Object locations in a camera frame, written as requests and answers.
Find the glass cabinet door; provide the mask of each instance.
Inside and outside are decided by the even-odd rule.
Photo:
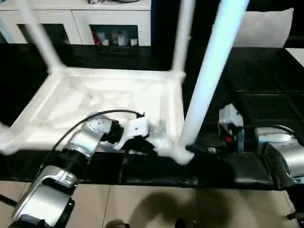
[[[73,10],[83,44],[150,46],[150,11]]]
[[[53,43],[82,44],[70,10],[33,10],[32,12]],[[11,37],[10,40],[6,39],[9,43],[33,43],[20,11],[0,11],[0,20]]]
[[[17,25],[21,30],[25,40],[33,44],[33,39],[31,38],[25,24],[18,24]],[[54,44],[70,44],[70,41],[67,37],[66,30],[63,24],[42,24],[43,28],[45,29],[48,37],[50,38],[51,42]]]
[[[137,46],[136,25],[89,25],[95,45]]]

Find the shelf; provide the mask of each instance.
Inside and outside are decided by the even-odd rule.
[[[29,0],[33,10],[139,10],[150,11],[151,0],[140,0],[134,3],[88,4],[87,0]],[[14,0],[0,3],[0,11],[18,10]]]

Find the tile floor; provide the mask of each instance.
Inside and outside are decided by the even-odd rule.
[[[18,200],[28,183],[0,181],[0,194]],[[122,219],[131,228],[173,228],[176,219],[200,228],[297,228],[285,192],[165,187],[80,185],[68,228],[102,228]],[[12,208],[0,203],[0,228],[8,226]]]

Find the black cable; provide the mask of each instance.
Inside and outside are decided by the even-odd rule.
[[[139,0],[108,0],[108,2],[114,2],[114,3],[132,3],[137,1]]]
[[[12,206],[12,207],[15,207],[17,205],[17,202],[10,199],[10,198],[7,198],[6,196],[3,196],[0,194],[0,202],[3,202],[9,206]]]
[[[304,146],[303,140],[297,133],[295,133],[294,131],[292,131],[289,128],[284,127],[282,125],[278,125],[278,124],[247,125],[247,126],[238,127],[238,129],[254,129],[254,128],[258,128],[258,127],[272,127],[272,128],[277,128],[277,129],[286,131],[287,133],[292,135],[300,143],[301,146]]]
[[[61,143],[62,140],[64,140],[64,138],[70,134],[75,128],[77,128],[80,124],[96,117],[96,116],[99,116],[99,115],[104,115],[104,114],[108,114],[108,113],[133,113],[133,114],[136,114],[137,117],[140,117],[140,116],[143,116],[141,115],[140,113],[138,112],[135,112],[135,111],[131,111],[131,110],[124,110],[124,109],[114,109],[114,110],[108,110],[108,111],[103,111],[103,112],[98,112],[98,113],[95,113],[95,114],[92,114],[90,116],[88,116],[87,118],[79,121],[78,123],[76,123],[70,130],[68,130],[60,139],[59,141],[53,146],[52,150],[54,151],[56,149],[56,147],[58,147],[58,145]]]

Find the white cabinet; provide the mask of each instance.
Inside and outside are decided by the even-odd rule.
[[[70,10],[33,10],[33,13],[37,21],[44,25],[53,42],[60,43],[62,40],[71,44],[81,44]],[[19,44],[30,42],[31,38],[24,26],[24,18],[19,11],[0,11],[0,19],[13,39],[6,39],[8,42]]]
[[[116,27],[119,31],[128,31],[128,36],[137,38],[140,46],[151,45],[149,11],[73,10],[72,12],[83,44],[94,44],[92,30],[109,36]]]
[[[27,0],[38,23],[45,28],[53,43],[93,45],[94,34],[121,36],[130,45],[131,39],[140,46],[151,45],[151,0],[117,4],[88,4],[87,0]],[[0,32],[8,43],[31,43],[25,21],[14,0],[0,3]]]

